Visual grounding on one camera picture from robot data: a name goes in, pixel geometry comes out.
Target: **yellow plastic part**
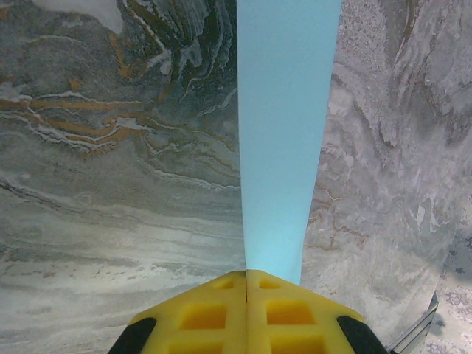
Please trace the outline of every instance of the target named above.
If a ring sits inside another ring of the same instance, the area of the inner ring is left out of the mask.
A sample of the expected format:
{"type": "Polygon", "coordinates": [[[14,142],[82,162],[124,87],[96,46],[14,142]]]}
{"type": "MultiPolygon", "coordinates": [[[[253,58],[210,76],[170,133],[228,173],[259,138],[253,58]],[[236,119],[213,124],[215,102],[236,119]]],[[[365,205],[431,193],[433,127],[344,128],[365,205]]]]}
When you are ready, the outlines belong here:
{"type": "Polygon", "coordinates": [[[142,354],[354,354],[336,319],[353,310],[263,271],[234,271],[137,315],[142,354]]]}
{"type": "Polygon", "coordinates": [[[354,354],[336,319],[354,310],[263,271],[248,271],[247,354],[354,354]]]}

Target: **blue panel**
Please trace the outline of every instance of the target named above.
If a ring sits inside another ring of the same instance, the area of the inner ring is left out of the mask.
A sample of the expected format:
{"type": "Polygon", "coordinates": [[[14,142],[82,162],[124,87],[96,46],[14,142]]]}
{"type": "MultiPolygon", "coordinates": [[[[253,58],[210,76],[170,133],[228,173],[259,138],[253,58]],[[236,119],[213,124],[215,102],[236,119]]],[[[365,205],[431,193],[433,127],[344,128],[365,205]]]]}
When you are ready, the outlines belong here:
{"type": "Polygon", "coordinates": [[[299,284],[340,0],[237,0],[247,269],[299,284]]]}

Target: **gray marble surface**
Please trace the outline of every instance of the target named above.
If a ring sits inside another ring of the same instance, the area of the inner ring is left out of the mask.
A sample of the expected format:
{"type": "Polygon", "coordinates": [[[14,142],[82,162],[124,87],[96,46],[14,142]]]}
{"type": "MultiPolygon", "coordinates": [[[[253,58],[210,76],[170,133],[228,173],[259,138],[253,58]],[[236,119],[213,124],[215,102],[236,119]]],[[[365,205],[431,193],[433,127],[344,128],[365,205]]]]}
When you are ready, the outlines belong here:
{"type": "Polygon", "coordinates": [[[106,353],[244,268],[235,3],[66,2],[98,18],[1,6],[2,354],[106,353]]]}
{"type": "MultiPolygon", "coordinates": [[[[385,344],[472,218],[471,10],[343,3],[302,284],[385,344]]],[[[105,353],[244,267],[235,25],[230,0],[0,0],[0,352],[105,353]]]]}
{"type": "Polygon", "coordinates": [[[386,344],[470,223],[471,24],[472,1],[343,3],[302,282],[386,344]]]}
{"type": "Polygon", "coordinates": [[[467,354],[472,351],[472,227],[457,230],[442,270],[440,301],[422,353],[467,354]]]}

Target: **black rubber edge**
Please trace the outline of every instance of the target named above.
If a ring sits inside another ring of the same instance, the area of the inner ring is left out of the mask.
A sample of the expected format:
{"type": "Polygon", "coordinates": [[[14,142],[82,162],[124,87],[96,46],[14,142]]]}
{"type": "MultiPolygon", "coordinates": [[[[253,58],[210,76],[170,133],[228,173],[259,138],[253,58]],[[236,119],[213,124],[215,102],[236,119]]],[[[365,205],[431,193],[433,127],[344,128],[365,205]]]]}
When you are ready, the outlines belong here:
{"type": "Polygon", "coordinates": [[[355,354],[389,354],[367,324],[349,316],[337,320],[355,354]]]}
{"type": "Polygon", "coordinates": [[[108,354],[140,354],[156,323],[156,319],[148,317],[127,326],[108,354]]]}

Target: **marble veining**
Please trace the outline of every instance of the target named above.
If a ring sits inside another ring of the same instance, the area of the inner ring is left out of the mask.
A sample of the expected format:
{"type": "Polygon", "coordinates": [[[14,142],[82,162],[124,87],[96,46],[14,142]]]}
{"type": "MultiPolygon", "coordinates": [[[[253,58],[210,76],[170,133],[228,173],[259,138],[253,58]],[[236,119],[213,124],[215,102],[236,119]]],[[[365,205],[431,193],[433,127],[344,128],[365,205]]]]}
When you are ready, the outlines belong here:
{"type": "Polygon", "coordinates": [[[35,3],[0,9],[0,352],[106,353],[244,268],[235,3],[35,3]]]}
{"type": "MultiPolygon", "coordinates": [[[[106,353],[244,267],[235,8],[0,1],[0,352],[106,353]]],[[[344,0],[305,238],[302,284],[385,344],[437,288],[427,353],[471,346],[471,24],[471,0],[344,0]]]]}
{"type": "Polygon", "coordinates": [[[302,283],[386,344],[426,310],[469,223],[471,5],[343,3],[302,283]]]}

